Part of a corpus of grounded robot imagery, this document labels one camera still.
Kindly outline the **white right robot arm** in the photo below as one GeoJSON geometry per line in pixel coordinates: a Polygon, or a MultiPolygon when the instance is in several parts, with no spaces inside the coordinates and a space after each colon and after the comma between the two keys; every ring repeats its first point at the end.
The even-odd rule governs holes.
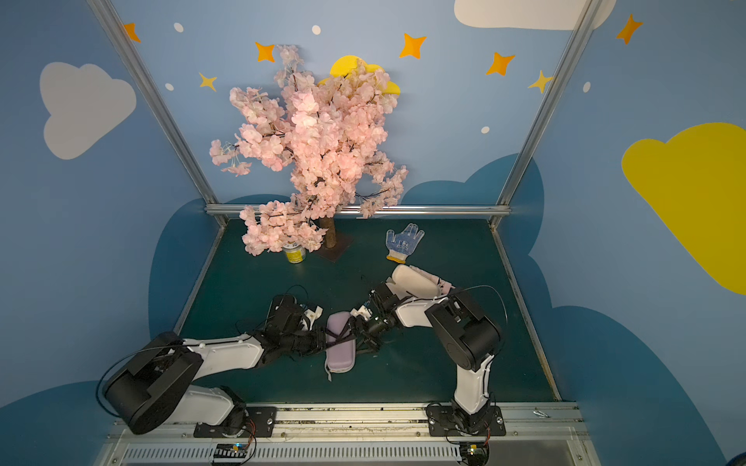
{"type": "Polygon", "coordinates": [[[457,385],[449,406],[425,407],[432,437],[503,435],[501,411],[492,401],[489,380],[503,346],[503,332],[468,289],[444,292],[437,285],[410,287],[382,283],[366,305],[353,311],[350,333],[359,345],[378,351],[380,335],[393,328],[423,327],[437,336],[456,364],[457,385]]]}

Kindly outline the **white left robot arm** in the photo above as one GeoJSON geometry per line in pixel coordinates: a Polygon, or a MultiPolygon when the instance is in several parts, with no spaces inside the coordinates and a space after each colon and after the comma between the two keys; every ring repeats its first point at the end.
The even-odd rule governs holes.
{"type": "Polygon", "coordinates": [[[104,373],[96,401],[137,435],[163,424],[192,424],[199,436],[250,436],[253,423],[243,399],[230,388],[202,388],[196,381],[322,351],[326,336],[321,317],[322,307],[282,294],[273,298],[266,319],[249,333],[196,340],[163,332],[104,373]]]}

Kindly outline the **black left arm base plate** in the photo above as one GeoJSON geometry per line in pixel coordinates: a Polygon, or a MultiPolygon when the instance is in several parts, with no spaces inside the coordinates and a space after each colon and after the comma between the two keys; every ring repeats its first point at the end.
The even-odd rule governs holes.
{"type": "Polygon", "coordinates": [[[234,407],[220,424],[198,423],[193,436],[209,439],[270,438],[277,413],[278,410],[270,406],[234,407]]]}

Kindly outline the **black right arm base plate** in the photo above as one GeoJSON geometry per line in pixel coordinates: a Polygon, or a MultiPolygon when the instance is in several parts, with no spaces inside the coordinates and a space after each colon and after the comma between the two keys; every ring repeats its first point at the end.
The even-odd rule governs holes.
{"type": "Polygon", "coordinates": [[[506,435],[502,411],[487,403],[476,414],[470,415],[461,407],[431,403],[425,406],[427,427],[431,437],[502,437],[506,435]]]}

